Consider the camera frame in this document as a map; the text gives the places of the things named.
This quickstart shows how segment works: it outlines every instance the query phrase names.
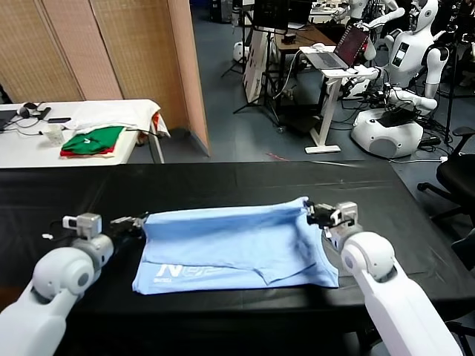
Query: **light blue t-shirt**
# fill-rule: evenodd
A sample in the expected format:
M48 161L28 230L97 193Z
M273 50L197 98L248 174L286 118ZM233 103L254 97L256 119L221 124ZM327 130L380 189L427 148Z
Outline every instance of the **light blue t-shirt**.
M338 286L305 201L152 214L133 289L142 294Z

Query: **black office chair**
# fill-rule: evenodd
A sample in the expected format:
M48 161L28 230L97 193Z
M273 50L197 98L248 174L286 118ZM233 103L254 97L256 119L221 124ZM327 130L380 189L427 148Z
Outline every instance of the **black office chair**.
M467 214L475 226L475 154L460 155L460 151L467 141L475 135L473 128L457 128L453 135L462 137L448 160L437 168L437 180L448 191L443 191L430 183L419 183L417 189L429 189L439 196L454 202L459 207L431 217L437 221L457 214Z

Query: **white desk leg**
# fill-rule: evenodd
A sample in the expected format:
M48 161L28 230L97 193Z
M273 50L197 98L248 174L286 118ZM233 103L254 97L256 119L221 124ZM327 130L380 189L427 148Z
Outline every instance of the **white desk leg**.
M157 135L157 130L155 129L155 125L153 122L150 124L150 129L151 129L151 132L154 133L153 137L154 137L155 147L157 148L157 151L158 151L158 156L160 157L160 163L163 164L165 163L165 160L163 159L163 153L162 153L162 148L160 147L159 139L157 136L155 136Z
M341 78L334 79L327 85L330 86L330 94L324 108L324 119L321 123L320 133L318 133L314 128L310 130L310 136L316 146L305 148L305 152L308 154L328 154L341 151L337 145L325 145L328 131L330 130L330 124L332 123L333 113L335 113L336 101L341 87Z

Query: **red cloth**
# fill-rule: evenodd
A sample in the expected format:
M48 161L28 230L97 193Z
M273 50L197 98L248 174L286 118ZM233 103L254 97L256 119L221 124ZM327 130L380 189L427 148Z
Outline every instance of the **red cloth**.
M110 148L106 148L104 151L101 151L97 154L111 154L112 152L114 152L115 147L116 147L116 145L114 145ZM74 152L63 151L63 150L61 150L61 152L59 152L59 155L61 157L87 157L87 156L90 156L90 154L75 154Z

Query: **white table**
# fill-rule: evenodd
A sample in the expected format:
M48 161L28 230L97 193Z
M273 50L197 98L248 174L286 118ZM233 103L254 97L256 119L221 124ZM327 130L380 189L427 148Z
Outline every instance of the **white table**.
M71 117L83 102L53 102L43 104L40 109L51 107L50 113L45 120L54 117ZM0 111L17 110L22 104L0 105ZM28 126L36 122L36 119L24 119L20 122L22 126ZM32 128L19 128L17 125L10 125L7 129L18 128L26 134L37 134L46 130L48 123L41 121ZM73 136L73 131L63 131L66 140ZM117 140L114 157L88 157L88 158L61 158L60 147L53 147L46 136L25 136L16 131L5 131L0 133L0 168L41 168L41 167L78 167L92 165L120 165L127 163L137 137L138 131L124 131ZM161 154L158 139L154 140L157 150Z
M320 52L333 52L335 46L324 46L315 50L311 47L301 47L300 50L307 53L317 53ZM333 120L333 114L335 113L335 108L338 101L338 95L340 93L341 81L343 78L359 78L362 76L369 76L373 73L374 68L366 68L363 65L355 66L358 73L354 72L352 68L349 70L343 69L324 69L321 70L321 73L328 78L327 88L328 88L328 98L324 104L323 108L323 120L321 123L320 132L317 132L316 129L310 130L310 136L315 143L315 146L305 148L305 152L308 154L328 154L331 152L340 152L341 149L337 145L327 145L327 136L330 131L330 125Z

